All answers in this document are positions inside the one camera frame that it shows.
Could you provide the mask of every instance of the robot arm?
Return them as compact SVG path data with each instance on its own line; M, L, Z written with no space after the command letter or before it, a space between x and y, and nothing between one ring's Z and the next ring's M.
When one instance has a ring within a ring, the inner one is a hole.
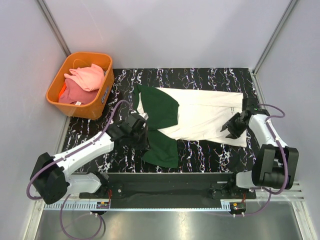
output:
M277 131L268 120L270 116L266 109L260 109L254 98L245 98L242 103L242 113L237 113L223 126L221 131L228 130L227 138L237 139L250 128L260 146L252 171L239 172L235 176L238 188L271 187L280 189L285 180L283 158L276 140L284 149L285 161L288 166L288 182L285 189L290 189L294 183L299 153L296 148L288 145L279 137Z
M94 193L104 195L106 182L100 174L73 174L77 169L95 159L96 157L111 152L114 148L130 144L136 149L148 148L147 115L133 113L126 121L113 123L106 132L99 132L82 144L50 156L47 152L40 155L33 169L30 179L43 167L56 159L63 158L49 167L33 182L33 186L41 195L46 204L53 204L63 196L76 193Z

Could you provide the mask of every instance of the gray wall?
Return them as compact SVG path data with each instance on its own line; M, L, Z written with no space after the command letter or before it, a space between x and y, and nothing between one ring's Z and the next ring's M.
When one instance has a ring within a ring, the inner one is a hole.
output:
M45 99L65 56L33 0L1 0L0 29L0 239L19 240L30 174L54 153L66 119Z
M290 0L45 0L70 50L114 68L253 68Z
M274 120L280 136L300 152L297 179L320 233L320 1L301 0L276 40L258 79L266 102L286 118Z

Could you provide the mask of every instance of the marble table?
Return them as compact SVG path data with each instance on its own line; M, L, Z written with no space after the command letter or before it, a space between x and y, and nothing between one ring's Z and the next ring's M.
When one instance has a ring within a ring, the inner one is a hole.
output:
M138 68L114 69L114 85L97 120L72 117L65 137L63 150L71 149L101 131L117 101L132 103L134 84L176 89L197 89L243 93L257 98L254 83L247 68ZM125 119L129 108L122 104L114 121ZM258 142L249 130L247 147L229 146L207 140L178 140L178 168L166 168L142 161L140 150L125 146L121 150L99 156L84 165L78 172L108 173L213 173L243 172L252 169Z

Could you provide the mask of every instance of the laundry basket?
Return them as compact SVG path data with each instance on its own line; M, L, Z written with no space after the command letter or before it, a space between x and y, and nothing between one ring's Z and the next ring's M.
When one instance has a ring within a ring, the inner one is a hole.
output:
M65 82L64 74L70 74L69 69L91 67L91 64L100 66L103 71L106 72L103 85L99 89L95 99L84 105L58 102L59 92ZM64 61L62 67L51 83L51 86L46 92L46 99L49 103L55 105L61 112L69 117L96 120L102 115L114 81L115 76L112 69L112 59L109 55L95 52L76 52L68 56Z

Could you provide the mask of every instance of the pink clothing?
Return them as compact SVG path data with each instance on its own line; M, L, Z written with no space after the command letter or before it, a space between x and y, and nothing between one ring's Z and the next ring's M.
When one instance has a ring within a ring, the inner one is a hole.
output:
M90 67L70 69L70 73L72 75L65 73L64 77L66 79L72 79L87 92L99 89L105 79L104 70L95 64L91 64Z
M65 84L66 89L59 98L59 103L63 104L75 104L76 102L80 102L81 104L89 104L96 98L99 91L85 91L70 78L65 80Z

